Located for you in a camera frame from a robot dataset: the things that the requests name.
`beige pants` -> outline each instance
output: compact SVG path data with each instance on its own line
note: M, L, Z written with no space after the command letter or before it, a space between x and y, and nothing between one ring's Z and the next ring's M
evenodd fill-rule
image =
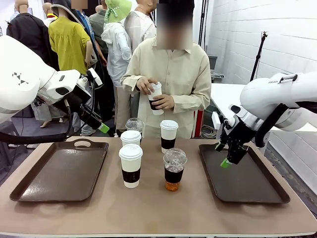
M114 87L114 124L116 130L125 130L125 124L131 117L131 95L122 87Z

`black pants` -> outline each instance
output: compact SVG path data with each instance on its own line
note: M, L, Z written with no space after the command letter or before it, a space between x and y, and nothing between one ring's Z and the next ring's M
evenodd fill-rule
M99 113L103 122L112 118L112 109L114 106L113 83L108 74L107 67L104 67L104 75L104 85L95 91L95 105L99 105L99 110L98 107L95 107L95 112Z

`mannequin hand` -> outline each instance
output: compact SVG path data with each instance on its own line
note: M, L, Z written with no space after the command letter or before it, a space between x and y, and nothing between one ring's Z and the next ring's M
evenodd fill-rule
M90 64L90 59L85 59L85 62L86 62L86 64L87 64L88 67L91 66L91 64Z
M105 59L105 57L101 57L100 60L101 60L101 63L103 64L103 67L106 67L108 62Z
M174 108L174 99L170 95L163 94L163 95L153 97L153 99L158 100L152 103L153 106L157 106L155 108L158 110L159 109L167 110L167 109Z
M144 95L151 95L151 92L154 92L154 89L150 83L157 84L158 82L152 78L142 77L138 80L137 87L140 89L140 92Z

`robotic arm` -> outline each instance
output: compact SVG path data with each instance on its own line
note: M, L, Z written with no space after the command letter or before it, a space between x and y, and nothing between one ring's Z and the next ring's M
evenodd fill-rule
M85 105L91 98L85 86L89 83L102 84L92 68L87 71L87 76L76 70L57 72L36 53L9 36L0 37L0 52L0 123L38 98L65 113L78 113L80 119L93 129L107 132L108 127L100 117ZM57 142L66 138L67 134L16 137L0 133L1 141L13 144Z
M223 167L238 164L247 152L244 143L252 138L256 146L264 147L264 136L273 126L295 131L308 123L309 111L317 114L317 72L255 79L243 89L240 102L241 106L230 106L234 117L222 120L216 150L228 144Z

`brown tray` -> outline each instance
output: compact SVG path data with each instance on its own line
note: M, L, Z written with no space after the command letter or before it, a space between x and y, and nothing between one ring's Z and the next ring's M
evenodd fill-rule
M237 165L220 166L228 151L200 145L205 173L215 195L224 202L288 203L290 197L251 147Z
M108 143L78 139L53 143L10 195L20 202L69 202L89 198Z

